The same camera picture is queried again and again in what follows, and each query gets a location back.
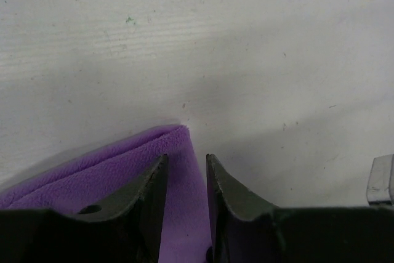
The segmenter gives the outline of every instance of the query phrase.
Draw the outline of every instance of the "folded fabric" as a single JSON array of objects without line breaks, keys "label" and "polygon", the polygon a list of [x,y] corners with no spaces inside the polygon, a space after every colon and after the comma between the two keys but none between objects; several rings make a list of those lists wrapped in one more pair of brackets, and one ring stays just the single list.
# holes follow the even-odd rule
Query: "folded fabric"
[{"label": "folded fabric", "polygon": [[210,246],[206,186],[185,126],[162,126],[88,153],[0,194],[1,209],[77,213],[168,154],[169,177],[159,261],[203,263]]}]

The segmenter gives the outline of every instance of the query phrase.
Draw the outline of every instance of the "black metal clamp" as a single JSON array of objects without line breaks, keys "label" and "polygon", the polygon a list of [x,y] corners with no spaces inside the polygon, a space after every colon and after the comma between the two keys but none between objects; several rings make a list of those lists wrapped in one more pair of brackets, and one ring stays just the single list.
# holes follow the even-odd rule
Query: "black metal clamp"
[{"label": "black metal clamp", "polygon": [[[0,262],[157,262],[167,170],[168,158],[162,156],[131,183],[76,215],[0,211]],[[376,191],[374,184],[369,193]],[[394,260],[391,206],[281,209],[229,175],[214,155],[207,155],[207,192],[208,261]]]}]

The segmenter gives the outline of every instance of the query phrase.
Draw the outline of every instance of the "gray metal piece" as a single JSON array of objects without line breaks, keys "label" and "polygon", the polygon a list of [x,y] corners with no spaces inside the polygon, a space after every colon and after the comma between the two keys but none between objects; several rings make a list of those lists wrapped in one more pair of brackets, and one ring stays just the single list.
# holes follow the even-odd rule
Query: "gray metal piece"
[{"label": "gray metal piece", "polygon": [[370,205],[393,205],[394,196],[394,155],[374,159],[367,186],[367,200]]}]

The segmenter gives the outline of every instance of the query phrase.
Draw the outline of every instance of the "white surface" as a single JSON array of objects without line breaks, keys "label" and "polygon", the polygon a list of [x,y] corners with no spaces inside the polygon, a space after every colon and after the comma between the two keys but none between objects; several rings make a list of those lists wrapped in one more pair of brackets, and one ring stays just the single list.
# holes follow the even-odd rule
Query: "white surface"
[{"label": "white surface", "polygon": [[366,204],[394,152],[393,5],[0,0],[1,186],[183,123],[203,169],[280,206]]}]

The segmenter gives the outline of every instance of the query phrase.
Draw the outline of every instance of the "purple fabric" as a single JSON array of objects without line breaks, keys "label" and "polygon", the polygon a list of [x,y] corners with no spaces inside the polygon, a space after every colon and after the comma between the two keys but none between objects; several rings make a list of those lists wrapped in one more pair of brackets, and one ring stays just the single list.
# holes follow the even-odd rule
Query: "purple fabric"
[{"label": "purple fabric", "polygon": [[162,126],[88,153],[0,194],[1,209],[75,213],[169,155],[160,262],[202,263],[210,246],[206,186],[185,126]]}]

